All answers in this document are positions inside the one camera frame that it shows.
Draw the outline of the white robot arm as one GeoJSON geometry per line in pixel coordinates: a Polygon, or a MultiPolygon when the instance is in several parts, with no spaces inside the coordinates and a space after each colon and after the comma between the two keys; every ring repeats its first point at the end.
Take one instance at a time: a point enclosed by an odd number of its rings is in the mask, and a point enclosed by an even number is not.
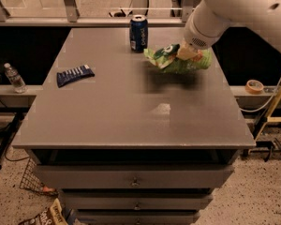
{"type": "Polygon", "coordinates": [[[201,0],[187,19],[184,42],[205,50],[235,25],[248,28],[281,53],[281,0],[201,0]]]}

